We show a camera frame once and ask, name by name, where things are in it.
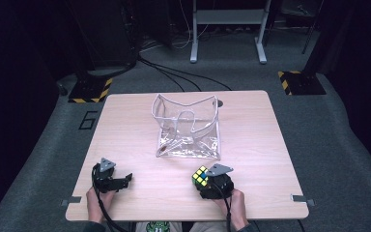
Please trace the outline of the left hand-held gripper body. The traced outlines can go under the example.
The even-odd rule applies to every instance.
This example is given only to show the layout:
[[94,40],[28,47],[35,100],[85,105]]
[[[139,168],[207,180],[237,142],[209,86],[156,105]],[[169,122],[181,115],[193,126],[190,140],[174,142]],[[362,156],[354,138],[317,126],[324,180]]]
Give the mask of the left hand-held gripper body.
[[92,168],[92,183],[93,187],[102,193],[112,191],[109,185],[113,183],[115,163],[109,159],[102,158],[100,162]]

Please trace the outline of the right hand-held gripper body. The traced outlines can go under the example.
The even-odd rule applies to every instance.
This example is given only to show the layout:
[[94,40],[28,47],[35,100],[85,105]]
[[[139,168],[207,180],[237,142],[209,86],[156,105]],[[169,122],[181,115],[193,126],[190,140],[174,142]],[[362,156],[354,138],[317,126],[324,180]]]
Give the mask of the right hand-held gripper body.
[[207,187],[209,187],[210,190],[206,194],[200,193],[201,197],[205,199],[225,199],[230,197],[234,189],[234,183],[228,173],[232,171],[232,167],[219,163],[208,168]]

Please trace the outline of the multicoloured puzzle cube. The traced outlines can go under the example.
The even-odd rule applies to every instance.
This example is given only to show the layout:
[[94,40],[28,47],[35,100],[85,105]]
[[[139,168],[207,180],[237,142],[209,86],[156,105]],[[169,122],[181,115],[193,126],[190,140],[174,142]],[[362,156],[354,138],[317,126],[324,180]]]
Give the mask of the multicoloured puzzle cube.
[[207,171],[206,166],[200,166],[191,176],[192,183],[197,187],[205,187],[208,182]]

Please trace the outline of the clear plastic bag white trim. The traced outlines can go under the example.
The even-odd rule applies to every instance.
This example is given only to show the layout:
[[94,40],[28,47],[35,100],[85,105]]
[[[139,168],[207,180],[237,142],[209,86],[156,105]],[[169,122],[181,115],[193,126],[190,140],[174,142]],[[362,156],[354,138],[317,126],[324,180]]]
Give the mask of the clear plastic bag white trim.
[[159,125],[156,157],[220,160],[217,101],[211,95],[184,103],[157,94],[152,105]]

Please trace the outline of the person's left hand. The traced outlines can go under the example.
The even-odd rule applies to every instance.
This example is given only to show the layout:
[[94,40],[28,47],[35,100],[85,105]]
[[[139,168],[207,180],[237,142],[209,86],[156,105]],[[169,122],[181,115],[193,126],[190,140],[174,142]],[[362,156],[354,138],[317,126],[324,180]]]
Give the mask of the person's left hand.
[[100,202],[102,202],[104,210],[108,211],[115,194],[115,191],[109,191],[107,193],[100,192],[99,194],[96,194],[95,189],[90,188],[86,193],[88,220],[91,222],[102,223],[104,215]]

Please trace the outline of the person's right hand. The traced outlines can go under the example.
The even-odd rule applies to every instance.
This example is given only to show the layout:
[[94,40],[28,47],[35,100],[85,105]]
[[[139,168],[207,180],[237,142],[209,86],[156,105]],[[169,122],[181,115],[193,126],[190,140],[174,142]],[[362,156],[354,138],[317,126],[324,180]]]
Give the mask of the person's right hand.
[[236,231],[249,224],[246,217],[244,193],[242,191],[235,188],[229,198],[214,199],[214,203]]

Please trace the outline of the person's green print shirt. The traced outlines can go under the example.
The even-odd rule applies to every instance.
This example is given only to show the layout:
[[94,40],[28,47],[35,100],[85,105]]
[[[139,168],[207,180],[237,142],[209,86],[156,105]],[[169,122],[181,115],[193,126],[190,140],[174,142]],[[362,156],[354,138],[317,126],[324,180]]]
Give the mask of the person's green print shirt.
[[136,223],[135,232],[183,232],[183,226],[173,221],[142,221]]

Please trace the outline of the striped black stand base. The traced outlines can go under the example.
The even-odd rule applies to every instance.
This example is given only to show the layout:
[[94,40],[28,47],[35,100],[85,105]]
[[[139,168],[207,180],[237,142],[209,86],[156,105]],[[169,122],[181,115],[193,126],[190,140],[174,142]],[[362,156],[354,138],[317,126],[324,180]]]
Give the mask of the striped black stand base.
[[278,73],[282,88],[288,96],[324,95],[326,93],[315,75],[307,76],[298,71]]
[[69,94],[69,102],[102,102],[108,94],[111,83],[111,78],[78,80]]

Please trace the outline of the grey table bracket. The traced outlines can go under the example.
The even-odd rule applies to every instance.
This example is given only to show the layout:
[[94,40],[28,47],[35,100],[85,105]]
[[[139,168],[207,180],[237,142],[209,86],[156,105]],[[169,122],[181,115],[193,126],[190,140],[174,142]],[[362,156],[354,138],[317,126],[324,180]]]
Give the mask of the grey table bracket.
[[310,207],[313,207],[313,206],[316,205],[316,203],[313,199],[308,199],[304,195],[291,194],[291,199],[294,202],[305,203],[307,206],[310,206]]
[[67,198],[67,199],[63,199],[62,201],[61,201],[61,206],[62,207],[67,207],[67,206],[69,206],[71,203],[80,203],[80,201],[81,201],[81,196],[71,196],[71,197],[69,197],[69,198]]

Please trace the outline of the white metal desk frame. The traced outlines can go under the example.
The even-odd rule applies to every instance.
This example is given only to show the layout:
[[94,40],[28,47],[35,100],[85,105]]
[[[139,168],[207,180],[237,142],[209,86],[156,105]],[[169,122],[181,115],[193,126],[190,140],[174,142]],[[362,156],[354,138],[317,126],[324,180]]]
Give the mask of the white metal desk frame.
[[263,39],[268,22],[271,0],[266,0],[263,9],[253,10],[199,10],[197,0],[192,0],[192,47],[189,61],[195,64],[198,60],[198,26],[206,25],[259,25],[260,31],[254,42],[261,64],[267,63]]

